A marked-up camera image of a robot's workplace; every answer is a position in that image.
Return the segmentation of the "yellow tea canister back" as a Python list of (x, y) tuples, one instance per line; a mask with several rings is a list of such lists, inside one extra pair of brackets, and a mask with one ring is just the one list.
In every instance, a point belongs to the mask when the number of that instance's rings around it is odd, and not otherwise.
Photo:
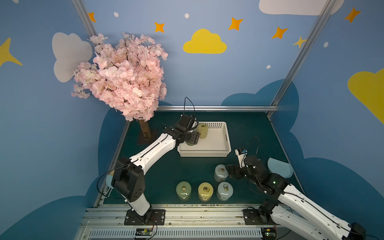
[(200, 134), (200, 139), (205, 139), (208, 135), (209, 127), (206, 123), (199, 123), (197, 132)]

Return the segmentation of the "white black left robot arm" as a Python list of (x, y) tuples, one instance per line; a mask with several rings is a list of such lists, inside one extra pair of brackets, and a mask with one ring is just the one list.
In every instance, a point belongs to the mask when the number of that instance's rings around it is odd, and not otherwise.
[(152, 215), (152, 206), (144, 195), (146, 173), (163, 155), (180, 144), (197, 144), (200, 138), (196, 130), (198, 125), (195, 115), (183, 114), (174, 126), (164, 126), (164, 132), (144, 150), (117, 161), (111, 186), (130, 205), (136, 216), (149, 218)]

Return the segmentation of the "yellow tea canister front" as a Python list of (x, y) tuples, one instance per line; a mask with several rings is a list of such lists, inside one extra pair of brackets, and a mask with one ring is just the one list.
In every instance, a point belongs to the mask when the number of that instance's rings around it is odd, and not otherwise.
[(199, 199), (202, 202), (208, 202), (214, 193), (214, 188), (210, 183), (204, 182), (201, 183), (198, 187), (198, 195)]

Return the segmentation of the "blue tea canister back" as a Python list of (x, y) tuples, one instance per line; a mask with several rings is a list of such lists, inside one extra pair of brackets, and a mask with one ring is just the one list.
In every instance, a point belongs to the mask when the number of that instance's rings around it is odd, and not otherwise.
[(225, 165), (219, 164), (215, 167), (214, 179), (216, 182), (218, 183), (225, 182), (228, 176), (229, 176), (229, 173)]

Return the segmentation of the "yellow tea canister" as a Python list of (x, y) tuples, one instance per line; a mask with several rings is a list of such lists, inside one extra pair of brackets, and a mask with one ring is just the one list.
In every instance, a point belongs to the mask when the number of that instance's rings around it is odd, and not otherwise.
[(214, 193), (214, 188), (210, 183), (204, 182), (201, 183), (198, 187), (198, 195), (199, 199), (202, 202), (208, 202)]
[(206, 123), (199, 123), (197, 132), (200, 134), (200, 139), (205, 139), (208, 135), (209, 127)]

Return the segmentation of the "blue tea canister front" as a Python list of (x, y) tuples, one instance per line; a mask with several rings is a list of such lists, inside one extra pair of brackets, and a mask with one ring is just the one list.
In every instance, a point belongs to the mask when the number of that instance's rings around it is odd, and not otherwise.
[(218, 185), (217, 189), (217, 197), (220, 201), (226, 202), (228, 201), (234, 193), (233, 186), (228, 182), (221, 182)]

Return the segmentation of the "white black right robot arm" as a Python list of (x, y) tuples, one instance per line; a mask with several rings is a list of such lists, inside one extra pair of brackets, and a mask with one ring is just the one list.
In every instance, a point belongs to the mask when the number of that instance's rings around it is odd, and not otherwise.
[(365, 240), (366, 229), (329, 213), (294, 185), (276, 173), (270, 173), (255, 156), (245, 157), (239, 165), (226, 165), (229, 176), (245, 178), (269, 195), (258, 208), (259, 216), (288, 228), (308, 240)]

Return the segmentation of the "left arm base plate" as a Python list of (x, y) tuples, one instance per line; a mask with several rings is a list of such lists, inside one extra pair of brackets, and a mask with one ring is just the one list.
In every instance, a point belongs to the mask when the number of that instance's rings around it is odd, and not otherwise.
[(128, 210), (124, 225), (125, 226), (163, 226), (166, 219), (166, 210), (164, 209), (149, 209), (143, 216), (140, 216), (134, 210)]

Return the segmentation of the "blue tea canister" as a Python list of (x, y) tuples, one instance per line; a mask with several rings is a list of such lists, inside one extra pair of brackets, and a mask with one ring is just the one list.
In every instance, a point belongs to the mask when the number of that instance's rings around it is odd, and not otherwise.
[(228, 201), (234, 193), (233, 186), (228, 182), (221, 182), (218, 185), (217, 189), (217, 197), (220, 201), (226, 202)]
[(228, 176), (229, 176), (229, 173), (225, 165), (219, 164), (215, 167), (214, 179), (216, 182), (218, 183), (225, 182)]

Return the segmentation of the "green tea canister front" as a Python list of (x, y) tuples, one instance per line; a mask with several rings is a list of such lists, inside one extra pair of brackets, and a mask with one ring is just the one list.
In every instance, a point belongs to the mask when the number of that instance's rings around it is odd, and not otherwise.
[(181, 201), (187, 201), (191, 197), (192, 187), (186, 181), (179, 182), (176, 187), (176, 193)]

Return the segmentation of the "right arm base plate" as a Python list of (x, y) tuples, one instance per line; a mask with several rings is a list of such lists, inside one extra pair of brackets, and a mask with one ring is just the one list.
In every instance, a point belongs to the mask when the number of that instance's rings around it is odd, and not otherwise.
[(248, 225), (275, 225), (271, 216), (259, 209), (243, 209), (245, 224)]

